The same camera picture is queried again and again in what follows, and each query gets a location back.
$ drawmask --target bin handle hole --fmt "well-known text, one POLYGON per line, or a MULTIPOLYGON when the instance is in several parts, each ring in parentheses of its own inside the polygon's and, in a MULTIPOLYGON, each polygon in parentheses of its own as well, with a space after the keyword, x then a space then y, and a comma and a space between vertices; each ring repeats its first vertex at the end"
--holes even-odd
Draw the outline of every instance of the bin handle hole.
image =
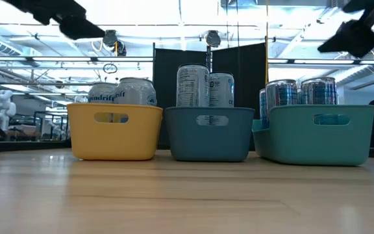
POLYGON ((129 121, 127 114, 98 112, 94 116, 95 121, 99 123, 120 123, 125 124, 129 121))
POLYGON ((227 126, 229 118, 227 116, 200 115, 195 119, 195 122, 200 126, 227 126))
POLYGON ((345 114, 315 114, 312 122, 315 125, 349 125, 350 117, 345 114))

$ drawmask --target teal bin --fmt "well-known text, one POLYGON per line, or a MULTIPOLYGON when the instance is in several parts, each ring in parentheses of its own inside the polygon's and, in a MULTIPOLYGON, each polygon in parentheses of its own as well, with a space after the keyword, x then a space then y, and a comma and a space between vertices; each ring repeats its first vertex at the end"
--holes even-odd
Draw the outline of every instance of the teal bin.
POLYGON ((178 161, 242 162, 249 153, 254 115, 254 109, 239 107, 167 108, 171 154, 178 161), (215 119, 223 125, 211 125, 215 119))
POLYGON ((373 115, 371 105, 275 107, 269 129, 253 122, 256 152, 284 164, 358 166, 369 157, 373 115))

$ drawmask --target table surface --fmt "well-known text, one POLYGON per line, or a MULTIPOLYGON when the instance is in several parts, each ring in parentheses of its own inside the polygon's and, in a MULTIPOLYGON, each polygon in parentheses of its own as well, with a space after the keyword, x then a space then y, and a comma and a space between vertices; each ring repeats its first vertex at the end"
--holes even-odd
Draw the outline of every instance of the table surface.
POLYGON ((0 153, 0 233, 374 234, 374 159, 353 167, 80 161, 0 153))

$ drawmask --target plastic bin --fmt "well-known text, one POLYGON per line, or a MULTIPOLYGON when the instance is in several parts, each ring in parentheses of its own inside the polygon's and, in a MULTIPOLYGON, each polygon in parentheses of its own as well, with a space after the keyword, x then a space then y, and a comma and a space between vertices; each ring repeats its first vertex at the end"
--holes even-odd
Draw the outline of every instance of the plastic bin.
POLYGON ((67 106, 71 149, 86 160, 148 160, 154 156, 162 109, 144 105, 75 103, 67 106), (95 115, 127 115, 119 122, 98 122, 95 115))
POLYGON ((284 164, 358 166, 369 157, 373 114, 371 105, 275 107, 269 129, 253 123, 256 152, 284 164))
POLYGON ((171 154, 178 161, 241 162, 249 153, 254 114, 248 108, 167 108, 171 154), (199 125, 199 116, 225 116, 228 121, 199 125))

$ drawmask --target yellow bin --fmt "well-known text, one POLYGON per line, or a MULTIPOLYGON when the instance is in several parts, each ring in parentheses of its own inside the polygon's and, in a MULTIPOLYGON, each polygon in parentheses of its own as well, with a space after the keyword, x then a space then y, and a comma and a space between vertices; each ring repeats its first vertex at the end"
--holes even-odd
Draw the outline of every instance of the yellow bin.
POLYGON ((71 150, 86 160, 148 160, 154 157, 162 109, 145 105, 74 103, 67 105, 71 150), (95 116, 112 113, 113 122, 95 116))

